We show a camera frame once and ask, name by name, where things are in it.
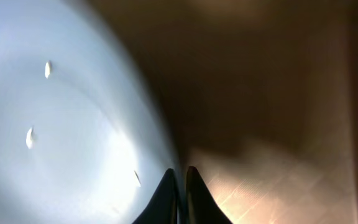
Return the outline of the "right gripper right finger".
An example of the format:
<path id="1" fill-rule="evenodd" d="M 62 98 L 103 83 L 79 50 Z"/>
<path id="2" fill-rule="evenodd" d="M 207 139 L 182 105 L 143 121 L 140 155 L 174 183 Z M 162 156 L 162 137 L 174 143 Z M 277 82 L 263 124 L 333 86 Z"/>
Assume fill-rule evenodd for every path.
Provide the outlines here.
<path id="1" fill-rule="evenodd" d="M 231 224 L 208 190 L 197 168 L 189 166 L 186 173 L 186 199 L 189 222 L 194 224 Z"/>

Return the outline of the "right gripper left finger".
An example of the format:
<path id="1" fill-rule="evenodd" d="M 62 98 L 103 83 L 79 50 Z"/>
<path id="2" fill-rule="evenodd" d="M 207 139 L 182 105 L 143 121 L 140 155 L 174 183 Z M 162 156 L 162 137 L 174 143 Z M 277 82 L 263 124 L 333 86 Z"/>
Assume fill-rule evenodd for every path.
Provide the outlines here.
<path id="1" fill-rule="evenodd" d="M 177 184 L 173 169 L 167 169 L 150 202 L 133 224 L 177 224 Z"/>

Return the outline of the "dark blue plate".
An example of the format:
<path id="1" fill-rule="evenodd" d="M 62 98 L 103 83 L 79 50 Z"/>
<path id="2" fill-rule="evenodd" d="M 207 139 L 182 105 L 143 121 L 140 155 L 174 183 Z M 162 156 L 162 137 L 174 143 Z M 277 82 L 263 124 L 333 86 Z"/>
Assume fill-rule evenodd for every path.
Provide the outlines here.
<path id="1" fill-rule="evenodd" d="M 83 1 L 0 1 L 0 223 L 131 223 L 179 163 L 140 72 Z"/>

